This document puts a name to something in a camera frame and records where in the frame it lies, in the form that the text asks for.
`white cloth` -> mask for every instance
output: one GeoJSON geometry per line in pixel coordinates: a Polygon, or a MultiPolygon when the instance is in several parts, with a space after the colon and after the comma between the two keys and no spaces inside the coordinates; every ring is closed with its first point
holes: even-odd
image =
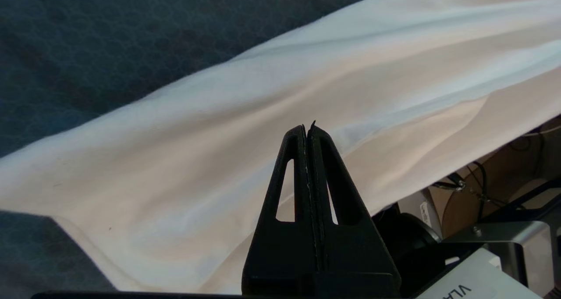
{"type": "Polygon", "coordinates": [[[239,293],[285,131],[317,120],[373,213],[559,114],[560,36],[561,0],[365,0],[4,157],[0,206],[118,289],[239,293]]]}

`blue textured surface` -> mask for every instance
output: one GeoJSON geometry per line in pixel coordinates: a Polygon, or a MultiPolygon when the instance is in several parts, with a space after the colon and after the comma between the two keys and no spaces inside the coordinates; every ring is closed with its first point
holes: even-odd
{"type": "MultiPolygon", "coordinates": [[[[0,0],[0,157],[357,1],[0,0]]],[[[0,297],[110,287],[50,219],[0,217],[0,297]]]]}

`white fabric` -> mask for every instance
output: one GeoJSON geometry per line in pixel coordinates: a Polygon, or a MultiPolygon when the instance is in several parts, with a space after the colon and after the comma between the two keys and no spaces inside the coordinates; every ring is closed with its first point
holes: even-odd
{"type": "Polygon", "coordinates": [[[239,293],[285,131],[317,120],[373,213],[561,113],[560,36],[561,0],[365,0],[4,157],[0,206],[118,289],[239,293]]]}

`dark blue fabric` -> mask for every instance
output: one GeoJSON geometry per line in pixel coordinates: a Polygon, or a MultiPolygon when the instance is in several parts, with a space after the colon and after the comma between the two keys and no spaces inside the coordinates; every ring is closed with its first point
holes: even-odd
{"type": "MultiPolygon", "coordinates": [[[[357,1],[0,0],[0,157],[357,1]]],[[[20,231],[54,225],[39,217],[0,217],[20,231]]],[[[49,235],[37,239],[50,243],[49,235]]],[[[84,273],[86,282],[51,282],[70,280],[75,267],[44,269],[34,261],[45,259],[28,256],[31,244],[0,241],[0,270],[13,270],[18,261],[24,269],[34,267],[28,273],[44,281],[34,291],[106,285],[92,270],[84,273]]],[[[57,243],[67,248],[73,242],[57,243]]],[[[42,254],[53,263],[62,260],[42,254]]],[[[1,288],[10,283],[0,281],[1,288]]]]}

